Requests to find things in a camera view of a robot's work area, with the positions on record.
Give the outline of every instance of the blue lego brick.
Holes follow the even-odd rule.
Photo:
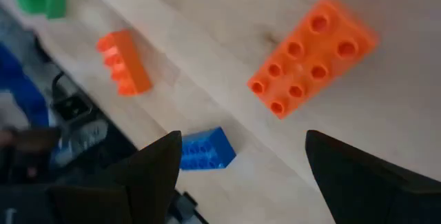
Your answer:
[[[0,44],[0,90],[14,96],[33,126],[49,126],[48,108],[37,87],[23,73],[20,63]]]
[[[182,170],[221,169],[236,157],[222,128],[184,136],[182,142]]]

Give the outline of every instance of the wooden table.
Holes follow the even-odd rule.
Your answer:
[[[341,0],[377,50],[283,121],[246,81],[317,0],[69,0],[68,16],[26,17],[56,62],[143,147],[172,130],[220,125],[238,153],[225,170],[182,172],[178,189],[210,223],[332,223],[305,156],[320,130],[441,180],[438,0]],[[94,49],[131,28],[154,90],[123,98]]]

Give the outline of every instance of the wooden surface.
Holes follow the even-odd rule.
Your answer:
[[[246,81],[317,0],[69,0],[68,17],[50,23],[1,1],[139,147],[171,130],[225,129],[234,162],[178,180],[210,223],[332,223],[305,156],[309,129],[441,180],[438,0],[341,0],[381,43],[283,121]],[[94,50],[124,27],[155,85],[128,99]]]

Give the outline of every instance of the orange lego brick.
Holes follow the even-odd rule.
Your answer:
[[[376,44],[376,36],[336,0],[320,0],[247,85],[283,119],[357,64]]]
[[[118,85],[118,94],[133,96],[152,88],[147,72],[128,30],[113,32],[101,38],[96,45],[104,55],[104,64],[112,71]]]

